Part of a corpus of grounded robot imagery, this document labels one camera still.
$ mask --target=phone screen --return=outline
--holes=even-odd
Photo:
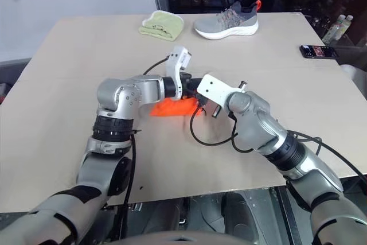
[[[315,57],[319,59],[334,59],[338,57],[335,49],[329,46],[301,45],[304,57]]]

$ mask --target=sneaker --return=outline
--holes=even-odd
[[[201,36],[210,40],[219,40],[233,34],[250,36],[259,27],[257,11],[260,7],[260,0],[248,8],[241,7],[241,3],[237,1],[220,14],[196,20],[194,28]]]

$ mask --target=table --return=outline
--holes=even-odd
[[[0,212],[28,211],[70,188],[92,133],[99,83],[138,75],[175,45],[192,54],[186,72],[193,77],[211,73],[231,86],[247,81],[284,127],[322,137],[367,172],[367,102],[334,60],[301,56],[300,44],[322,43],[302,14],[260,13],[256,34],[218,41],[192,29],[202,16],[209,15],[182,15],[185,28],[174,42],[139,34],[146,15],[57,23],[0,110]],[[161,65],[154,69],[164,72]],[[190,136],[189,117],[151,117],[150,108],[141,108],[135,121],[143,131],[136,136],[131,203],[284,184],[260,154],[240,154],[229,144],[201,146]],[[230,135],[232,122],[224,114],[200,116],[194,129],[215,142]],[[320,156],[340,177],[354,174],[326,150]],[[123,195],[110,204],[122,201]]]

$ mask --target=plastic bottle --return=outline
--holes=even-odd
[[[345,20],[341,23],[339,30],[335,33],[334,40],[338,41],[345,34],[350,24],[352,24],[352,15],[348,15]]]
[[[332,24],[329,31],[327,31],[327,33],[322,38],[323,43],[329,44],[333,40],[336,32],[340,29],[344,20],[345,15],[343,14],[339,15],[338,19],[335,21],[335,23]]]

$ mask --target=orange shoe tab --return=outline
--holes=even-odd
[[[156,103],[153,107],[151,116],[191,116],[197,108],[198,101],[195,98],[171,100],[165,99],[162,102]]]
[[[255,3],[257,4],[256,11],[260,10],[260,8],[261,8],[261,0],[256,0]]]

